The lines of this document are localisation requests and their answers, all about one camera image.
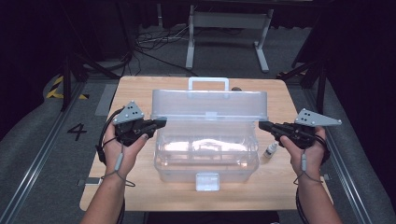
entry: box handle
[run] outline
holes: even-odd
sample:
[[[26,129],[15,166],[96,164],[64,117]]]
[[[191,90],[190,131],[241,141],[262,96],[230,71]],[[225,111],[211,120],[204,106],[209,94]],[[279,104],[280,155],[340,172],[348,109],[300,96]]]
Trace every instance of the box handle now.
[[[230,90],[230,81],[227,77],[190,77],[189,78],[189,91],[192,91],[192,82],[194,81],[207,81],[207,82],[224,82],[224,90]]]

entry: small bottle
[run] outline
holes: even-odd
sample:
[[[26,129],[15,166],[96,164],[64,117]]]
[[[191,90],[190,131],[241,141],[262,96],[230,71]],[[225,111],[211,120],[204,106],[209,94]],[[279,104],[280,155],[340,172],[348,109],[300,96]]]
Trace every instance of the small bottle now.
[[[269,145],[267,149],[265,149],[264,156],[268,159],[271,159],[274,156],[276,149],[277,149],[277,142],[274,142],[273,144]]]

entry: gray floor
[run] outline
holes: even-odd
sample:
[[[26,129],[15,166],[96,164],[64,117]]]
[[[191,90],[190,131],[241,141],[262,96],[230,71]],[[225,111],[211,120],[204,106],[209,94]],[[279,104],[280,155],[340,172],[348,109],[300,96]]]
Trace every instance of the gray floor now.
[[[270,72],[264,74],[258,64],[252,43],[260,36],[255,31],[243,31],[239,35],[229,35],[219,31],[202,31],[195,37],[195,57],[192,72],[202,77],[229,78],[276,78],[279,72],[289,71],[291,62],[308,36],[310,29],[270,29],[264,44],[264,53]],[[147,54],[184,66],[187,54],[187,41],[180,39]],[[177,76],[188,77],[189,72],[154,60],[138,52],[139,60],[132,60],[125,76]],[[121,74],[122,69],[115,71]],[[294,85],[299,78],[288,80],[288,88],[296,111],[302,108],[315,109],[312,104],[316,88],[302,90]],[[53,80],[43,90],[46,95]],[[11,213],[10,221],[15,223],[78,223],[83,216],[79,200],[83,187],[76,186],[79,179],[88,176],[95,154],[99,134],[106,121],[110,99],[117,81],[109,80],[100,74],[92,74],[87,83],[82,84],[78,94],[89,94],[88,100],[76,100],[68,114],[60,113],[62,99],[46,99],[45,103],[22,119],[0,143],[0,211],[9,211],[25,174],[28,174],[36,155],[43,152],[43,144],[49,133],[56,133],[54,141],[48,143],[48,157],[43,166],[36,170],[32,185],[21,197],[21,202]],[[329,186],[334,205],[345,223],[396,223],[389,198],[378,181],[370,163],[364,155],[347,115],[327,83],[324,113],[341,119],[343,125],[328,129],[341,160],[332,158],[322,168],[322,173],[330,177]],[[53,124],[64,119],[61,128],[51,130]],[[76,125],[84,125],[83,133],[68,133]],[[352,180],[353,188],[346,186],[343,173],[337,164],[346,165],[346,173]],[[300,223],[296,211],[278,211],[282,224]],[[143,223],[143,213],[128,212],[124,223]]]

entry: tabletop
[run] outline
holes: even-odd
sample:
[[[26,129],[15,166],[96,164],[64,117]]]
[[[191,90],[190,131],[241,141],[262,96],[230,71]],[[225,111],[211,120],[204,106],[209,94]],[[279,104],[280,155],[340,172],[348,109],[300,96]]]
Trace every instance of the tabletop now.
[[[266,91],[267,114],[276,123],[293,122],[297,116],[286,84],[276,79],[230,78],[230,88],[243,91]],[[195,90],[221,90],[219,83],[197,83]],[[149,119],[152,90],[187,90],[186,77],[123,77],[120,80],[109,114],[134,100]],[[195,183],[162,182],[154,167],[155,138],[149,139],[137,156],[134,169],[127,179],[134,188],[126,188],[127,211],[236,211],[295,209],[296,175],[290,165],[290,155],[283,147],[272,159],[262,154],[274,137],[258,128],[260,165],[244,183],[220,183],[219,191],[196,191]],[[105,166],[95,156],[89,177],[100,177]],[[88,208],[97,186],[86,186],[80,207]]]

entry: hazard tape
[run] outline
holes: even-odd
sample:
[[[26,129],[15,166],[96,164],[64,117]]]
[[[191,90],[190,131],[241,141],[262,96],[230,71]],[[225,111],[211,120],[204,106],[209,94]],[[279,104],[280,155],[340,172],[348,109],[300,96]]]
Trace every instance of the hazard tape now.
[[[58,78],[54,81],[52,87],[49,90],[49,93],[47,93],[47,98],[58,98],[58,99],[63,99],[64,95],[61,93],[57,93],[56,91],[59,88],[59,85],[61,85],[62,81],[64,81],[64,76],[59,75]],[[80,100],[88,100],[90,98],[89,94],[81,94],[78,99]]]

